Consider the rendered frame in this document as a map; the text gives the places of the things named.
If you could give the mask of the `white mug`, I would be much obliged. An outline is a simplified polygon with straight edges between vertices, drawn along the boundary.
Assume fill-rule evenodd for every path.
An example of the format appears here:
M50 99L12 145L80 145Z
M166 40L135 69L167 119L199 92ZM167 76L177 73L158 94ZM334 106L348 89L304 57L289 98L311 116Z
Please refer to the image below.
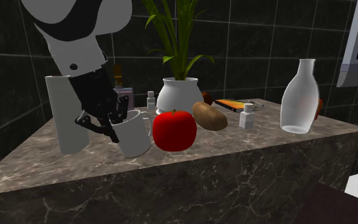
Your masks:
M138 109L127 112L127 118L121 123L112 124L119 147L125 158L136 158L151 148L153 121L146 111Z

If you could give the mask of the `pale pink box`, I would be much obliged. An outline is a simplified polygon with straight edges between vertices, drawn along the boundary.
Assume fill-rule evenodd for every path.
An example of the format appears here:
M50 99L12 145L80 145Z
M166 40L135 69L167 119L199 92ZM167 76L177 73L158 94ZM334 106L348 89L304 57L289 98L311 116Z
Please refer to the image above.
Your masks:
M130 88L130 87L114 88L114 91L118 94L117 100L119 100L119 101L120 101L120 97L122 97L123 95L127 95L128 96L128 110L135 109L133 88Z

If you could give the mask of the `amber bottle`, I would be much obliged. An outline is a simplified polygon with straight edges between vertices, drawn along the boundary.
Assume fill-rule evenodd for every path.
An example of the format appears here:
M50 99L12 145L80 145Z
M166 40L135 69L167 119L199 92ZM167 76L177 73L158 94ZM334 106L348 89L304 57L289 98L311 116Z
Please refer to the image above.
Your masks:
M122 82L122 70L121 70L121 66L119 64L115 64L113 66L114 69L114 79L115 79L115 88L122 88L123 87L123 82Z

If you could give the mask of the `small white shaker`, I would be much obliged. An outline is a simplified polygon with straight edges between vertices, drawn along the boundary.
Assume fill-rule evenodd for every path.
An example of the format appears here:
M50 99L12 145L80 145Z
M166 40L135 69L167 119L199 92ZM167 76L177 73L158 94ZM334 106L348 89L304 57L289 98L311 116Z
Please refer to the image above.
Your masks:
M153 91L148 91L147 107L148 109L156 109L156 99Z
M254 126L255 114L254 106L251 103L244 104L244 110L240 113L239 127L243 129L252 129Z

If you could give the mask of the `red apple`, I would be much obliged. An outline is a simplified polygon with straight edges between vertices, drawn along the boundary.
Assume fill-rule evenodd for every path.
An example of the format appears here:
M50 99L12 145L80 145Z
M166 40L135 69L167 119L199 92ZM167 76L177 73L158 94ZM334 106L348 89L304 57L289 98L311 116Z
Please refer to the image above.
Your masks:
M197 126L186 111L169 111L159 114L153 121L153 139L163 151L184 151L195 142Z

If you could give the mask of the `green plant in white pot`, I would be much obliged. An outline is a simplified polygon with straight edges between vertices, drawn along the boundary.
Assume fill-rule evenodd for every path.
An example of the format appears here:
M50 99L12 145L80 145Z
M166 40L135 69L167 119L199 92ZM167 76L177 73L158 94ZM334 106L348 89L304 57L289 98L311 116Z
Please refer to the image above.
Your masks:
M189 39L195 19L198 0L177 0L177 28L174 28L172 15L167 0L161 0L164 12L160 13L153 0L141 0L149 17L147 24L152 23L162 41L164 53L162 62L170 65L173 77L163 79L163 87L156 99L157 113L172 110L192 113L196 102L202 102L203 96L196 78L189 78L188 72L202 55L188 59Z

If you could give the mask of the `brown potato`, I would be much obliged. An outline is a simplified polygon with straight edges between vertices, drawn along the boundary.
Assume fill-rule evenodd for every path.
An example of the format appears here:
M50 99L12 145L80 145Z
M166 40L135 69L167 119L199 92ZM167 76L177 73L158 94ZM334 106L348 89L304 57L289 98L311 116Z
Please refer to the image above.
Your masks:
M194 103L192 110L196 123L206 130L219 131L228 126L227 117L205 102Z

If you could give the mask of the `orange and black book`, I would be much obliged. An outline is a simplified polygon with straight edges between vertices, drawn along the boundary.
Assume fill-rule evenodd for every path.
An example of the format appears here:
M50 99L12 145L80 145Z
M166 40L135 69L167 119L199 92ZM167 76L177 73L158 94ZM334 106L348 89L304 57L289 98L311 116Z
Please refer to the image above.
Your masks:
M214 101L217 105L220 105L230 111L234 111L236 113L245 111L245 106L248 106L249 109L247 111L256 111L257 107L252 103L245 103L242 101L234 100L234 99L217 99Z

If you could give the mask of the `white glass bottle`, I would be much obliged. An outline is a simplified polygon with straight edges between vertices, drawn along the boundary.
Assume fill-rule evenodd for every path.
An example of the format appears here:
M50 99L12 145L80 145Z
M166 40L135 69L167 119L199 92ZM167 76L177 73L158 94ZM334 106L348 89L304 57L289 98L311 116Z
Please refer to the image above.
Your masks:
M315 59L300 59L298 71L281 102L280 127L293 134L310 130L319 106L319 87L313 75Z

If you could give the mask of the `orange rounded object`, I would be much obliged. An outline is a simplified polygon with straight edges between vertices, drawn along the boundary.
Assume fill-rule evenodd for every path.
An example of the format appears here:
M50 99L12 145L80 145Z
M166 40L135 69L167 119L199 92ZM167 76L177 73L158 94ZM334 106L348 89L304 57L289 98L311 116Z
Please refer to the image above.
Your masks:
M323 106L323 101L322 99L319 99L319 103L318 103L318 107L317 107L317 110L316 110L316 113L315 113L315 117L314 117L314 120L316 120L318 118L318 115L322 109L322 106Z

